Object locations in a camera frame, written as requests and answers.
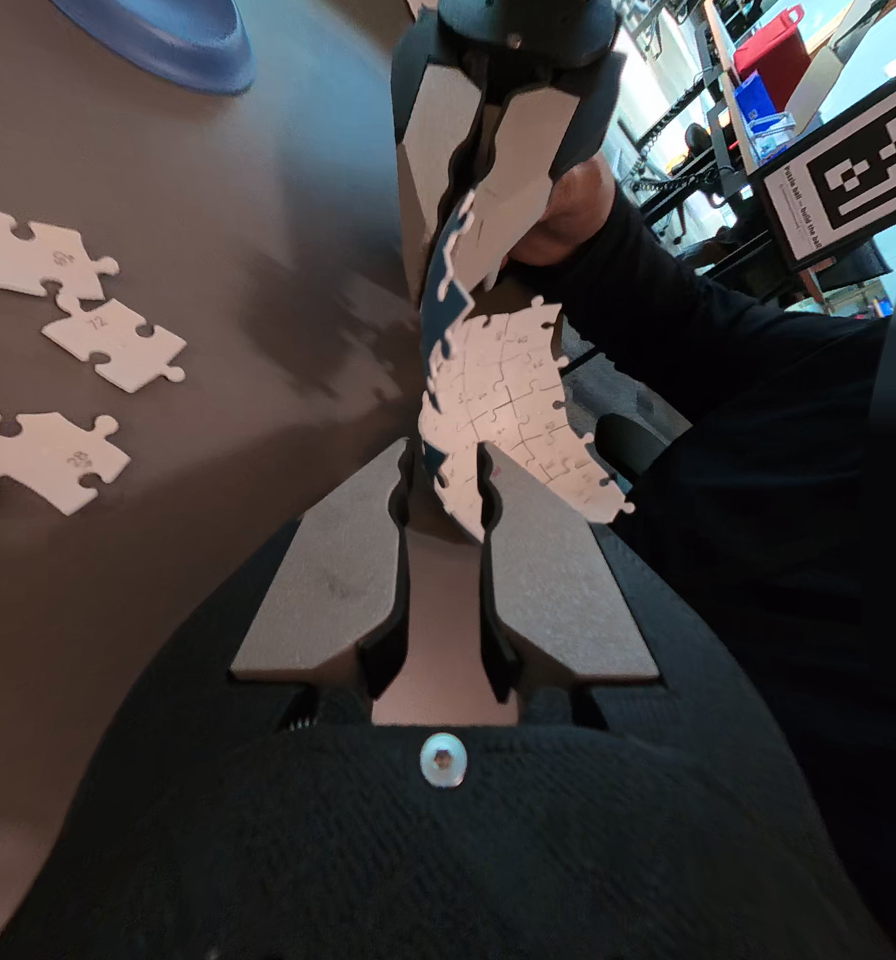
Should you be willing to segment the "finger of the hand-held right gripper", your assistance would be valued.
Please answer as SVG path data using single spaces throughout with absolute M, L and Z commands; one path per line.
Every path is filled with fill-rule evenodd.
M 556 88 L 515 94 L 494 137 L 494 162 L 474 191 L 456 242 L 456 279 L 470 292 L 535 226 L 552 190 L 550 168 L 580 100 Z
M 452 165 L 478 118 L 482 95 L 458 67 L 430 64 L 402 140 L 402 254 L 408 292 L 420 301 Z

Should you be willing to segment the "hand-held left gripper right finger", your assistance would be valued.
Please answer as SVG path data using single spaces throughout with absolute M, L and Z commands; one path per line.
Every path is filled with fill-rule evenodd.
M 591 525 L 491 442 L 478 445 L 481 662 L 500 702 L 660 679 Z

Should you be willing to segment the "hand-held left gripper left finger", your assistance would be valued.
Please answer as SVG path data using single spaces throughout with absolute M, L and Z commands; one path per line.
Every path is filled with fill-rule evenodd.
M 379 698 L 404 666 L 410 442 L 307 510 L 230 666 L 245 682 Z

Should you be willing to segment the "joined puzzle pieces strip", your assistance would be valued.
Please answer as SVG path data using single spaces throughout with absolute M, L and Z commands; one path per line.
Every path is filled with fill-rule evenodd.
M 469 286 L 457 278 L 456 261 L 461 241 L 475 222 L 475 199 L 472 189 L 459 201 L 432 248 L 419 306 L 421 357 L 426 373 L 431 369 L 431 354 L 448 328 L 464 320 L 474 307 Z

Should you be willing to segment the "partly built white puzzle ball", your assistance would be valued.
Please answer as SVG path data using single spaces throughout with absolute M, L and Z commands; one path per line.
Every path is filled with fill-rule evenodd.
M 566 413 L 561 378 L 568 360 L 552 354 L 560 306 L 536 297 L 507 314 L 455 319 L 430 353 L 419 415 L 420 439 L 436 464 L 432 484 L 444 511 L 481 543 L 478 444 L 489 442 L 580 512 L 611 523 L 629 502 Z

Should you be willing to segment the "blue plastic ball stand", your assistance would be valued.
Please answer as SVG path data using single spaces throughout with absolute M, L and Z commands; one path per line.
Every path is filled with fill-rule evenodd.
M 54 1 L 95 41 L 187 90 L 238 95 L 257 76 L 234 1 Z

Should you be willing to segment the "white puzzle piece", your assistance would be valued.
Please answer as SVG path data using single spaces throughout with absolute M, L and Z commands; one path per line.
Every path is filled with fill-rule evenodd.
M 44 282 L 55 282 L 62 294 L 89 302 L 101 301 L 100 276 L 116 276 L 118 262 L 106 256 L 88 256 L 81 234 L 73 229 L 30 222 L 32 237 L 22 239 L 12 230 L 16 221 L 0 212 L 0 289 L 45 297 Z
M 82 477 L 93 474 L 110 484 L 130 463 L 130 457 L 108 441 L 118 431 L 110 415 L 97 417 L 91 430 L 57 412 L 18 414 L 16 420 L 19 434 L 0 434 L 0 479 L 27 487 L 67 517 L 97 497 L 95 488 L 81 485 Z
M 119 390 L 134 394 L 160 377 L 172 383 L 185 380 L 186 372 L 174 364 L 187 346 L 178 335 L 150 326 L 115 299 L 88 310 L 72 295 L 59 293 L 55 301 L 65 316 L 47 323 L 43 335 L 81 362 L 104 356 L 94 370 Z

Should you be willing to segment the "person's right hand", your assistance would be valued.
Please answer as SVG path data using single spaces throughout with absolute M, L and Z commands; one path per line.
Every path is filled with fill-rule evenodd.
M 604 153 L 567 171 L 551 189 L 539 221 L 502 258 L 530 267 L 550 267 L 572 256 L 606 224 L 617 197 L 617 183 Z

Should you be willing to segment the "black office chair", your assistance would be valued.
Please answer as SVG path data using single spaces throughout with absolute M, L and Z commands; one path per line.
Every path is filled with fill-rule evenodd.
M 683 418 L 662 417 L 653 423 L 617 412 L 603 414 L 595 427 L 595 450 L 615 474 L 634 484 L 691 428 Z

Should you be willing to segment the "black metal shelf rack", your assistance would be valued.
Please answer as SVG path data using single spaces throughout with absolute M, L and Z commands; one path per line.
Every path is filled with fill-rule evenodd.
M 692 82 L 643 133 L 634 134 L 624 116 L 618 123 L 635 157 L 622 183 L 654 216 L 657 236 L 683 261 L 705 271 L 767 231 L 746 179 L 742 138 L 737 137 L 731 100 L 723 91 L 725 71 L 706 3 L 623 2 L 621 12 L 626 35 L 640 57 L 654 63 L 663 56 L 666 18 L 673 36 L 680 35 L 685 23 L 694 28 L 699 67 Z M 685 151 L 662 169 L 651 157 L 656 143 L 682 116 L 693 119 L 692 110 L 700 110 L 705 98 L 711 104 L 699 115 L 704 122 L 684 127 Z

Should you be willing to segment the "blue storage bins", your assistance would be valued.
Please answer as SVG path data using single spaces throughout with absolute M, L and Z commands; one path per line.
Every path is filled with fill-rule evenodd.
M 735 101 L 758 165 L 766 164 L 789 148 L 796 138 L 794 118 L 775 107 L 758 71 L 752 72 L 737 87 Z

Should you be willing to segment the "red plastic container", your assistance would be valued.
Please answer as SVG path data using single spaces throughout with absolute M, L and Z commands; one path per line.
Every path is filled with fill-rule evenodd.
M 734 72 L 738 81 L 745 81 L 753 73 L 768 67 L 768 73 L 776 72 L 772 65 L 799 66 L 807 56 L 801 35 L 800 24 L 805 16 L 802 4 L 784 8 L 766 26 L 754 30 L 751 36 L 737 46 L 733 54 Z

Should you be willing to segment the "white printed paper sign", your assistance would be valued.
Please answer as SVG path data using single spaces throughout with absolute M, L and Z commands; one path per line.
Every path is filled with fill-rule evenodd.
M 798 272 L 896 224 L 896 77 L 752 175 Z

